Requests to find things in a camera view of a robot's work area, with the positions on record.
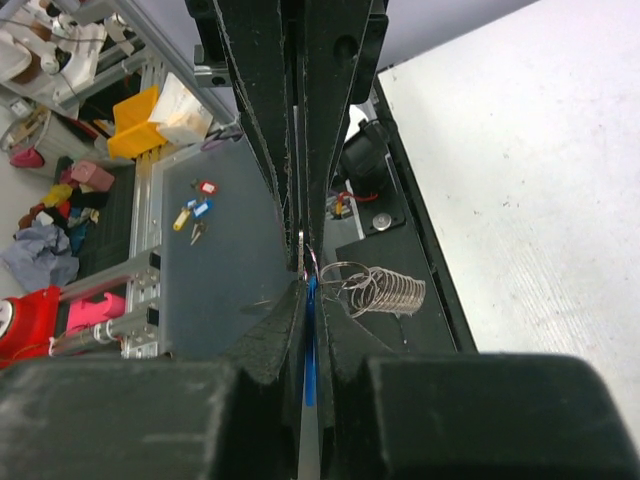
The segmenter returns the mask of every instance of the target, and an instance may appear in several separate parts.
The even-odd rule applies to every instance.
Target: yellow container
[[[158,87],[153,87],[113,107],[116,134],[107,141],[111,158],[134,159],[140,154],[167,143],[148,121],[158,101]]]

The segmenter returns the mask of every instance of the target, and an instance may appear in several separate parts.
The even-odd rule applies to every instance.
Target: coiled wire
[[[330,270],[341,267],[355,267],[362,272],[351,275],[346,280],[326,280]],[[366,267],[355,262],[336,262],[327,265],[320,272],[325,284],[340,284],[340,293],[348,292],[347,299],[351,316],[357,318],[365,312],[413,315],[426,295],[424,280],[416,280],[382,267]]]

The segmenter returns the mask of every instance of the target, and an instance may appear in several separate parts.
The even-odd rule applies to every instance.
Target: pink plastic piece
[[[92,303],[88,300],[76,300],[71,303],[67,332],[92,327],[97,323],[124,315],[126,302],[124,298],[111,293],[104,294],[104,301]]]
[[[108,192],[115,177],[94,163],[82,160],[71,172],[71,178],[91,187],[96,192]]]
[[[44,166],[44,159],[31,147],[12,154],[9,163],[16,168],[41,168]]]

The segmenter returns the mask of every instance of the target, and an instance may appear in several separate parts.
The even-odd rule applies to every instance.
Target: white board
[[[542,0],[382,75],[479,349],[586,359],[636,444],[639,17]]]

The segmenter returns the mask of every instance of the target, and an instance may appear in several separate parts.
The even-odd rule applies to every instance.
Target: key
[[[195,245],[195,243],[200,239],[202,234],[207,231],[207,226],[204,222],[198,222],[193,226],[193,235],[191,237],[191,245]]]

